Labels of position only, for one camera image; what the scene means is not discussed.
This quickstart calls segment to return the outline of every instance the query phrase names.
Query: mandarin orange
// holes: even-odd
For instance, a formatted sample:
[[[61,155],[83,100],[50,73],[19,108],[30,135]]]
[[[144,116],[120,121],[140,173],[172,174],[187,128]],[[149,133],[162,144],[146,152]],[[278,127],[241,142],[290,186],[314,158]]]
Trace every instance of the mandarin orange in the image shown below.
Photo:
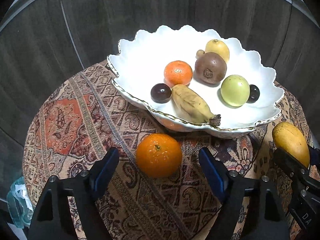
[[[192,68],[184,61],[170,62],[164,69],[164,78],[168,85],[188,85],[192,79]]]
[[[139,143],[136,161],[149,177],[168,177],[181,165],[182,151],[179,143],[171,136],[153,133]]]

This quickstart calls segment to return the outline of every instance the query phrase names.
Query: plastic bag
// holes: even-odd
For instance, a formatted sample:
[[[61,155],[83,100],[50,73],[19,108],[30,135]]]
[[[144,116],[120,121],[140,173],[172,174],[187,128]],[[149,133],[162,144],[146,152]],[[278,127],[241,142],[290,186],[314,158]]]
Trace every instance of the plastic bag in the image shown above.
[[[29,227],[33,207],[28,197],[23,177],[17,179],[7,194],[8,209],[11,219],[17,228]]]

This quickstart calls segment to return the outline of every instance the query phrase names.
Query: dark wood panel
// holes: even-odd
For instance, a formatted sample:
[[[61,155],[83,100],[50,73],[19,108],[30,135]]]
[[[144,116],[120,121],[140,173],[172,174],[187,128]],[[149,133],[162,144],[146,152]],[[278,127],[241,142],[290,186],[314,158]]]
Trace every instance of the dark wood panel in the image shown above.
[[[22,176],[23,147],[0,129],[0,197],[6,199],[11,184]]]
[[[284,44],[274,68],[277,80],[301,103],[308,124],[320,141],[320,29],[292,7]]]
[[[69,28],[85,67],[118,53],[120,39],[139,29],[187,24],[188,0],[62,0]]]
[[[274,66],[285,38],[291,4],[286,0],[196,0],[196,29],[216,30],[256,50],[265,66]]]
[[[23,145],[42,103],[82,70],[60,0],[35,0],[8,23],[0,33],[0,66],[0,127]]]

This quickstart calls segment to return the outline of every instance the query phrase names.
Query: small fruit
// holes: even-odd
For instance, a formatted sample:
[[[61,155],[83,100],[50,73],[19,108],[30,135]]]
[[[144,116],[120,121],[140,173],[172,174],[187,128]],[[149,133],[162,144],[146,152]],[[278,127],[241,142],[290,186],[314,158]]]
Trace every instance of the small fruit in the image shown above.
[[[175,85],[172,88],[172,98],[180,110],[185,111],[194,123],[209,123],[220,125],[220,114],[213,114],[208,104],[193,90],[185,85]]]
[[[249,98],[250,87],[244,77],[231,75],[221,85],[221,96],[231,106],[242,106]]]
[[[179,143],[171,136],[153,133],[139,143],[136,161],[149,177],[168,177],[181,165],[182,151]]]
[[[164,78],[170,85],[188,85],[192,79],[192,68],[184,61],[170,62],[164,69]]]
[[[277,148],[291,154],[306,168],[310,164],[308,144],[302,132],[288,122],[278,123],[272,130],[272,138]]]
[[[204,54],[204,50],[199,49],[196,53],[196,59],[200,58]]]
[[[166,84],[159,83],[153,86],[150,95],[156,103],[165,103],[171,97],[171,89]]]
[[[197,59],[195,72],[203,82],[216,84],[225,77],[227,64],[219,54],[208,52]]]
[[[254,103],[260,97],[260,90],[256,85],[250,85],[250,95],[247,103]]]
[[[208,41],[204,52],[215,52],[219,54],[226,63],[228,63],[230,59],[230,51],[228,46],[223,41],[219,41],[217,39]]]

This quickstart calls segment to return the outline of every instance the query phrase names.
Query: banana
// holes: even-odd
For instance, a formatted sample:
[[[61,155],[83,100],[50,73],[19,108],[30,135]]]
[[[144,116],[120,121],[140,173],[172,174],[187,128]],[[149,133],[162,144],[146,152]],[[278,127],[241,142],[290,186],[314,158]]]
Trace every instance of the banana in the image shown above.
[[[211,113],[208,104],[196,92],[181,84],[175,85],[171,92],[178,109],[187,112],[195,123],[220,125],[220,114]]]

